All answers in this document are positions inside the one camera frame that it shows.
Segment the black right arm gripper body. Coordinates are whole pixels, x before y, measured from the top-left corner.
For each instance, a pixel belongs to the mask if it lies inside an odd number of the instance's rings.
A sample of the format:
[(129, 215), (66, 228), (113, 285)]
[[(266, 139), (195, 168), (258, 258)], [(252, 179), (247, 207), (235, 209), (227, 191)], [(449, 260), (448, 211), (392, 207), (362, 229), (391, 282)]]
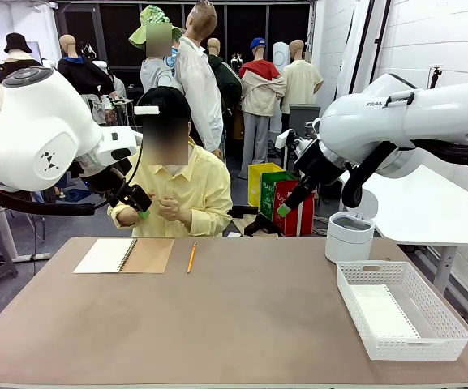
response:
[(294, 162), (302, 174), (300, 182), (305, 185), (331, 185), (341, 176), (341, 168), (324, 154), (326, 148), (319, 139), (312, 140)]

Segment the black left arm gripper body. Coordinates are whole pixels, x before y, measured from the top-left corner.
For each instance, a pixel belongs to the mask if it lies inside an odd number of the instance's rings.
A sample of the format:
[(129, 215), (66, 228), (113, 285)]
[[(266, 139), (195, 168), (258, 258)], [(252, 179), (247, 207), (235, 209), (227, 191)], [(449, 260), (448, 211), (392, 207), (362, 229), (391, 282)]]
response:
[(81, 175), (86, 187), (99, 195), (124, 195), (127, 192), (126, 174), (132, 169), (128, 159), (120, 160), (105, 167), (99, 173), (93, 175)]

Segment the brown spiral notebook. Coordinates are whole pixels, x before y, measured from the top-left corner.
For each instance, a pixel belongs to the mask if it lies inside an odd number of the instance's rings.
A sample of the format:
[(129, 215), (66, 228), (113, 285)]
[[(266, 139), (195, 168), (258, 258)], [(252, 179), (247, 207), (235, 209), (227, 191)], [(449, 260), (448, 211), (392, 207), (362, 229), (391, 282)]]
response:
[(98, 238), (74, 273), (163, 274), (173, 246), (169, 238)]

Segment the white paper sheet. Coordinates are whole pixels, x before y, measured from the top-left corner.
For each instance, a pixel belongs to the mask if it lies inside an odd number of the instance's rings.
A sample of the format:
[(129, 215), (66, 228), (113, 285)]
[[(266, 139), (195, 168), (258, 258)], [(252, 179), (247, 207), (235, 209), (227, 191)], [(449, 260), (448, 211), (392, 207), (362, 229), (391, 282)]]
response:
[(356, 302), (376, 338), (418, 339), (419, 333), (385, 284), (353, 284)]

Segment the person's right forearm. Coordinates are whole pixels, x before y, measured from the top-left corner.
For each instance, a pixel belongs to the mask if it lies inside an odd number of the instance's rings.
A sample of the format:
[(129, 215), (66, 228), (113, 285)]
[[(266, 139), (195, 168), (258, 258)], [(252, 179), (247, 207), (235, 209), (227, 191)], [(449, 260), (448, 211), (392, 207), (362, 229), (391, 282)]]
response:
[(125, 206), (115, 217), (117, 223), (122, 227), (131, 227), (140, 222), (139, 213), (130, 206)]

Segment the person's left hand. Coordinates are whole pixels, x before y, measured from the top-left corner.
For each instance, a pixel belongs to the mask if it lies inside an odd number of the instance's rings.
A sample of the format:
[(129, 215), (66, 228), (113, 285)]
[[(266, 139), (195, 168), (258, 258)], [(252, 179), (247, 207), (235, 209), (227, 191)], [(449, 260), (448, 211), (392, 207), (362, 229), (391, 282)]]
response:
[(164, 197), (159, 200), (158, 215), (168, 221), (180, 221), (180, 206), (176, 199)]

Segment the red recycling bag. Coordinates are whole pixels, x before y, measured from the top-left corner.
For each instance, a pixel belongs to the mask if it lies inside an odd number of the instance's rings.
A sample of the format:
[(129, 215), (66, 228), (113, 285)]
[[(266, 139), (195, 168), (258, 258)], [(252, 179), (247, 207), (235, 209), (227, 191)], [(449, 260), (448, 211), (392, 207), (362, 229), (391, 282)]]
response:
[(299, 237), (312, 233), (315, 213), (314, 193), (308, 197), (286, 217), (280, 216), (277, 209), (284, 203), (298, 180), (285, 180), (274, 185), (273, 223), (284, 237)]

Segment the green recycling bag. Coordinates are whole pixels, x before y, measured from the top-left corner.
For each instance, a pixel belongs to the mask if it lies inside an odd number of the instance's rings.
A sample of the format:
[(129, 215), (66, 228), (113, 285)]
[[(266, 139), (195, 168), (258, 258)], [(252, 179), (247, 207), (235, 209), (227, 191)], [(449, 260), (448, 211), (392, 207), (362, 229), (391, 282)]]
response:
[(276, 210), (297, 185), (298, 178), (287, 171), (262, 173), (260, 183), (260, 213), (273, 221)]

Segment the yellow recycling bag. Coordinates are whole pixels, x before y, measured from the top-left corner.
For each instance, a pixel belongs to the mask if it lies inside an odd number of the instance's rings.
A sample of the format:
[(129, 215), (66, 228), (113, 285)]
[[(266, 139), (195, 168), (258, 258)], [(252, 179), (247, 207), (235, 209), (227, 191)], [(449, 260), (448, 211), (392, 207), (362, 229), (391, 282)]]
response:
[(263, 173), (281, 172), (283, 168), (274, 163), (253, 164), (248, 166), (247, 203), (250, 206), (260, 205), (260, 179)]

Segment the black stand base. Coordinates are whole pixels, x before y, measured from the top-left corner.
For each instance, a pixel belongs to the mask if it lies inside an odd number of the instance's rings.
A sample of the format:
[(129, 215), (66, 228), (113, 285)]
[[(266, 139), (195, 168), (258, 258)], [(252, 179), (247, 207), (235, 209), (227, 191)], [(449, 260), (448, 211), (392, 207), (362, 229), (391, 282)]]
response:
[(263, 216), (258, 207), (234, 205), (229, 214), (237, 230), (245, 237), (280, 236), (278, 227)]

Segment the grey box bin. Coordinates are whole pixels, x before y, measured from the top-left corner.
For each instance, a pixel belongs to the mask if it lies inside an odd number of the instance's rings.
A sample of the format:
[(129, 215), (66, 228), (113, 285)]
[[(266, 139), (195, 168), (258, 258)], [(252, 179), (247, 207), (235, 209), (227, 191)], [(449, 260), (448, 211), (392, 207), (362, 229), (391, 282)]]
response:
[(320, 116), (320, 106), (314, 104), (290, 105), (289, 128), (303, 138), (308, 138), (311, 123)]

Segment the white round trash bin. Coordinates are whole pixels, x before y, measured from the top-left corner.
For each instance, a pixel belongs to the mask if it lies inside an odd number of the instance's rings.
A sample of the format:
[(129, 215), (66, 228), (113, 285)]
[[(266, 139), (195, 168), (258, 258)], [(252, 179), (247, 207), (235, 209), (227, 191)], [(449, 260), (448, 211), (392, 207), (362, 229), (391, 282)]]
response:
[(376, 196), (363, 189), (361, 203), (356, 208), (348, 207), (331, 215), (325, 243), (326, 259), (332, 263), (368, 260), (377, 213)]

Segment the person in yellow shirt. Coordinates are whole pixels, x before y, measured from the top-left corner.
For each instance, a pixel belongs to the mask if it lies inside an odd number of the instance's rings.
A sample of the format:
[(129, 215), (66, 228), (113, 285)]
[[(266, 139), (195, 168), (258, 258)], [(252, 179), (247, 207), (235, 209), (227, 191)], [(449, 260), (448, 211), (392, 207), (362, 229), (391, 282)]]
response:
[[(186, 165), (152, 165), (146, 152), (134, 155), (130, 161), (138, 169), (127, 178), (142, 187), (152, 205), (149, 216), (131, 227), (122, 227), (115, 219), (126, 204), (109, 207), (108, 216), (118, 229), (130, 229), (132, 237), (216, 237), (230, 223), (230, 173), (224, 162), (192, 139), (188, 140)], [(164, 197), (174, 198), (180, 207), (192, 210), (189, 229), (181, 221), (168, 221), (158, 215), (159, 200)]]

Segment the mannequin cream shirt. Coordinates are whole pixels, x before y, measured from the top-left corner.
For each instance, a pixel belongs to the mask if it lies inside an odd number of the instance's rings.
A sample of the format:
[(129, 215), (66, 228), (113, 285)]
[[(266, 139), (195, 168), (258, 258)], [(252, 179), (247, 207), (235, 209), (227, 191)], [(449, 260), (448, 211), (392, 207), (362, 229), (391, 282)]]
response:
[(281, 103), (283, 130), (289, 129), (290, 106), (312, 104), (314, 95), (324, 83), (324, 79), (315, 66), (303, 59), (303, 41), (291, 41), (289, 50), (292, 62), (285, 66), (282, 72), (286, 79), (286, 92)]

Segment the mannequin blue cap red jacket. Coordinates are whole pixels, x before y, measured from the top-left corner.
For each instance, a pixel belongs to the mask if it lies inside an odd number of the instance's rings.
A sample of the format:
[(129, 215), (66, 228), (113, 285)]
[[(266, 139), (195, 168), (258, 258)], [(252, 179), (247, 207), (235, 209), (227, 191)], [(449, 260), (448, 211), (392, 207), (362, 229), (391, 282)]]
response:
[(270, 118), (286, 91), (286, 80), (275, 65), (264, 59), (266, 40), (256, 37), (250, 49), (254, 59), (242, 65), (243, 159), (239, 173), (248, 178), (248, 167), (267, 160)]

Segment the black cap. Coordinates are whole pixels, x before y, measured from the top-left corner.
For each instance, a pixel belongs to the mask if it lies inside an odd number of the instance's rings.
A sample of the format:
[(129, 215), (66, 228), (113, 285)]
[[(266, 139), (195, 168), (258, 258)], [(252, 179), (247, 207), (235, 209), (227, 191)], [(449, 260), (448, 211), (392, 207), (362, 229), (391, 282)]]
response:
[(148, 119), (182, 119), (189, 122), (191, 109), (186, 97), (174, 87), (159, 86), (145, 92), (138, 100), (136, 106), (157, 105), (160, 109), (158, 115), (144, 115)]

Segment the mannequin black hoodie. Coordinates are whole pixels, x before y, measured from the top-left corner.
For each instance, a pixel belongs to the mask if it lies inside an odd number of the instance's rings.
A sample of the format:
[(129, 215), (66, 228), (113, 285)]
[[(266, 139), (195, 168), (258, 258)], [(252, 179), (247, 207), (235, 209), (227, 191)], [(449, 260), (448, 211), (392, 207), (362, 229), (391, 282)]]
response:
[(65, 56), (58, 61), (57, 70), (61, 73), (89, 107), (93, 121), (105, 125), (105, 108), (102, 96), (114, 93), (110, 77), (93, 62), (78, 55), (76, 40), (66, 34), (59, 38)]

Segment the white tower fan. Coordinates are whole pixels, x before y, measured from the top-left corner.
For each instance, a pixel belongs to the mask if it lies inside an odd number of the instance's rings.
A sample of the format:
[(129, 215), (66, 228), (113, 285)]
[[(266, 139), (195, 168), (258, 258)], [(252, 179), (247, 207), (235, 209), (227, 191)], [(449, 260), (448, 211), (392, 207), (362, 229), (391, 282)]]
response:
[[(290, 64), (289, 45), (285, 42), (279, 41), (273, 44), (273, 64), (280, 73)], [(270, 119), (270, 132), (277, 135), (281, 133), (280, 102), (277, 102), (273, 116)]]

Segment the large white desk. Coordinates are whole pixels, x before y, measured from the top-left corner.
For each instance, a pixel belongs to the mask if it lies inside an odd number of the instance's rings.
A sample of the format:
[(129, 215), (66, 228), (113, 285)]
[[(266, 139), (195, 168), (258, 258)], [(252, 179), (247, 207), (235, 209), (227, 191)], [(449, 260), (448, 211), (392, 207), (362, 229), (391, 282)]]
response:
[(468, 192), (424, 165), (401, 178), (373, 174), (354, 210), (397, 243), (468, 246)]

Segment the figure green checked hat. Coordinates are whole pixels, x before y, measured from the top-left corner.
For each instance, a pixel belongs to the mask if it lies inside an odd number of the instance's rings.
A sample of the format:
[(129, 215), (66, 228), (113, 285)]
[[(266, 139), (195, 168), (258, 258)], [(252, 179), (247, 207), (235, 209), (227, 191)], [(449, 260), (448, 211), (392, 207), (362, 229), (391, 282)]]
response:
[(174, 76), (182, 30), (175, 27), (165, 12), (156, 5), (148, 5), (140, 12), (140, 25), (128, 38), (144, 55), (140, 67), (140, 81), (145, 92), (160, 86), (183, 92)]

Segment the mannequin dark green jacket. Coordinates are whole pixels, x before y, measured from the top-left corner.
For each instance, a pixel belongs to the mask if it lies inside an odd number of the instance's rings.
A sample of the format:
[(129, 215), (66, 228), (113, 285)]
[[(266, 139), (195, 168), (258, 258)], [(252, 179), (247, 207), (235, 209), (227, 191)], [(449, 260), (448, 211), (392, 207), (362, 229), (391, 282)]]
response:
[(219, 55), (221, 42), (217, 38), (207, 41), (208, 63), (215, 75), (221, 94), (221, 110), (224, 130), (222, 141), (226, 140), (227, 130), (238, 114), (242, 95), (242, 83), (238, 74)]

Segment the tall mannequin white shirt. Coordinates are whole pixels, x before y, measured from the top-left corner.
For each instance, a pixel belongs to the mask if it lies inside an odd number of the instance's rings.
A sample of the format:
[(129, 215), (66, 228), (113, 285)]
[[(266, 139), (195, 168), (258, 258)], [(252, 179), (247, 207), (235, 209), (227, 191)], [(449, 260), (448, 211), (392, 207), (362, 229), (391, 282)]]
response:
[(216, 77), (201, 42), (217, 26), (217, 13), (209, 0), (199, 0), (187, 16), (186, 31), (179, 39), (175, 66), (191, 109), (191, 120), (202, 147), (224, 159), (221, 138), (224, 130), (222, 102)]

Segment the mannequin black bucket hat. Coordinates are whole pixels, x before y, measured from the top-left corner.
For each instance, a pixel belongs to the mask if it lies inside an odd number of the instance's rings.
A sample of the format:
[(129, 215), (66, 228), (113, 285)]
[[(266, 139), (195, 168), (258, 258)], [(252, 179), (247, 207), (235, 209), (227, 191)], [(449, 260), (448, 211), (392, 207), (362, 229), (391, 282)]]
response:
[(24, 36), (12, 32), (6, 35), (6, 59), (0, 63), (0, 82), (8, 75), (23, 68), (41, 67), (42, 64), (32, 57), (32, 50)]

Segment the white plastic mesh basket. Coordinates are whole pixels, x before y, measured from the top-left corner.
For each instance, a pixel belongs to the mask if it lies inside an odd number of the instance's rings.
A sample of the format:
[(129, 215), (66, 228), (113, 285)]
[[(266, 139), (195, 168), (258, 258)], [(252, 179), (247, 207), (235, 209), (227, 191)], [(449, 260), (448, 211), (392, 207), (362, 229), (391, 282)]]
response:
[[(419, 338), (374, 337), (351, 291), (353, 284), (387, 285)], [(340, 262), (337, 287), (372, 360), (456, 361), (468, 343), (468, 331), (457, 316), (408, 262)]]

